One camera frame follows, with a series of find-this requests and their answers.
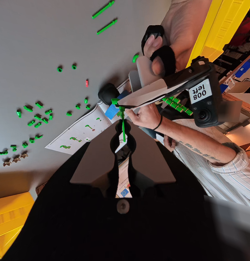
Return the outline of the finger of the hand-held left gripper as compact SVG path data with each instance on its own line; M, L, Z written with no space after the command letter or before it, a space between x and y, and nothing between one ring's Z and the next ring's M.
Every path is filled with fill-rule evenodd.
M151 103L153 103L153 102L155 102L155 101L157 101L157 100L160 100L160 99L164 98L166 95L168 95L168 97L174 96L176 93L181 92L181 88L182 88L182 86L183 86L184 84L185 84L185 83L180 83L180 84L178 84L178 85L175 85L175 86L173 86L173 87L170 87L170 88L168 88L168 92L167 92L166 94L163 94L163 95L161 95L161 96L159 96L159 97L156 97L156 98L154 98L153 100L148 101L148 102L146 102L146 103L144 103L144 104L142 104L142 105L140 105L140 106L125 106L125 108L129 108L129 109L131 109L131 108L139 108L139 107L142 107L142 106L151 104Z
M119 106L140 106L168 92L163 79L159 79L119 100Z

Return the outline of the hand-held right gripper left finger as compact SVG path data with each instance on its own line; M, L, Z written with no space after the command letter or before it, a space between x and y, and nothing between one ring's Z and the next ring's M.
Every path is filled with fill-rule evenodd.
M70 183L93 187L117 187L119 170L116 149L120 145L120 131L116 121L90 142Z

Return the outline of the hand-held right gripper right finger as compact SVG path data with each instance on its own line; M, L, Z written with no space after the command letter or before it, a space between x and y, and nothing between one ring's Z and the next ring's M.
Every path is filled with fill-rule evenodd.
M130 191L145 191L158 184L176 182L153 138L128 121L128 178Z

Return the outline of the green lego joint assembly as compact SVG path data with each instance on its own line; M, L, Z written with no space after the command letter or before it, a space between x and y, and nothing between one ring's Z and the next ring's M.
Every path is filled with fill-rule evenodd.
M113 98L113 99L111 99L111 101L112 101L112 104L113 104L113 105L117 105L119 99L118 99L118 98ZM124 119L124 112L125 112L125 108L122 107L122 106L119 106L119 111L117 112L117 116L118 116L118 117L120 116L121 119Z

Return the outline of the another person's forearm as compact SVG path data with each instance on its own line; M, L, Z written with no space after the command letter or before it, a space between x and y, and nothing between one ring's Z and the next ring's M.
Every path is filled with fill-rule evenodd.
M181 141L182 145L202 155L202 157L216 166L223 166L229 163L237 155L232 148L222 145L211 137L166 118L162 120L157 131L177 142Z

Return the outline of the lego bamboo plant model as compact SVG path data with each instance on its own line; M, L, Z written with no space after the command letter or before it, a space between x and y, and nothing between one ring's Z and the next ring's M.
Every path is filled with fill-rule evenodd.
M175 110L181 112L185 112L186 114L188 114L189 116L193 115L193 112L188 109L187 107L185 107L184 105L182 105L180 103L180 100L178 98L176 98L175 96L171 96L171 97L164 97L162 99L162 101L164 101L165 103L167 103L169 106L171 106L172 108L174 108Z

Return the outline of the lego instruction booklet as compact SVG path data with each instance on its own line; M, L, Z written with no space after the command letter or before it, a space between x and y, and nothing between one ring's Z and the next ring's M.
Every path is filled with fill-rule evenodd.
M45 149L73 155L86 142L90 142L114 122L121 119L120 116L118 117L116 115L110 120L105 115L109 107L110 106L105 105L100 100L94 109L75 121L58 135L58 137L45 146Z

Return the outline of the scattered small green lego pieces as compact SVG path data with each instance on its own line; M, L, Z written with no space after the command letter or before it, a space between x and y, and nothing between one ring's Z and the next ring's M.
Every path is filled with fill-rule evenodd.
M35 105L40 108L43 109L43 105L40 102L36 102ZM25 105L23 106L23 109L33 113L33 107L30 105ZM22 118L22 110L21 109L17 109L16 114L18 116L18 118ZM44 112L44 114L46 115L46 117L42 117L42 115L36 113L35 115L33 115L33 119L31 121L29 121L26 125L31 127L33 126L35 129L39 128L40 126L42 126L42 124L48 124L49 121L53 120L53 111L52 109L48 109ZM43 137L43 135L35 135L34 137L30 137L29 140L24 140L21 144L21 148L22 149L26 149L29 144L33 144L35 143L36 140L39 140ZM3 151L0 151L0 155L8 155L9 151L8 149L11 149L12 152L17 152L17 148L19 146L17 144L11 144L10 147L6 147Z

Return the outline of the person's left hand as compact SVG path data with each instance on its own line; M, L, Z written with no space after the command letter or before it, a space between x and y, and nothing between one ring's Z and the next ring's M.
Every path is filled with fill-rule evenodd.
M207 17L212 0L172 0L161 26L164 36L150 36L143 48L150 58L154 51L164 45L170 46L175 54L175 68L185 69L192 49Z

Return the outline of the blue masking tape roll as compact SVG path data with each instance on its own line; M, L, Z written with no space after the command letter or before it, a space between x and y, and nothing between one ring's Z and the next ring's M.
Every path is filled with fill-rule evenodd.
M129 95L129 92L127 90L124 90L118 97L117 99L122 99L124 97L126 97L127 95ZM116 114L119 112L119 108L116 108L114 105L111 105L107 111L105 112L105 115L112 120L114 118L114 116L116 116Z

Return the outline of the laminated instruction sheet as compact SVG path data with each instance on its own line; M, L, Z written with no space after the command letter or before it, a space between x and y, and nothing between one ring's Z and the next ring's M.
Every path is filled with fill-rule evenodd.
M132 198L130 193L130 183L128 178L129 158L119 165L119 182L116 192L116 198Z

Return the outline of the black rounded device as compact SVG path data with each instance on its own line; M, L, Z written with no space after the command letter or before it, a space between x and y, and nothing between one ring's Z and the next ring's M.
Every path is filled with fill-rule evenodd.
M112 83L105 84L98 92L98 98L108 106L112 105L113 98L117 98L120 95L119 91Z

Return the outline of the row of green round bricks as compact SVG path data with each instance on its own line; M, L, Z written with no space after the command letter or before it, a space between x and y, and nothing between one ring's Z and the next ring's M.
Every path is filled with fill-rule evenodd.
M90 104L88 103L88 97L86 97L86 98L84 99L84 105L85 105L85 108L86 108L87 110L90 110L90 109L91 109L91 106L90 106ZM77 104L75 105L75 108L76 108L77 110L81 110L82 104L81 104L81 103L77 103ZM72 111L72 110L68 110L68 111L66 112L66 115L67 115L67 116L72 116L72 114L73 114L73 111Z

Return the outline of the yellow plastic bin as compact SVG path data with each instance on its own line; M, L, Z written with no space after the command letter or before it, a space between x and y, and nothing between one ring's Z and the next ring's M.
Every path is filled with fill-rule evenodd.
M245 15L250 9L250 0L213 0L204 25L191 52L187 67L198 56L213 62L223 53Z
M0 198L0 259L19 235L33 204L29 192Z

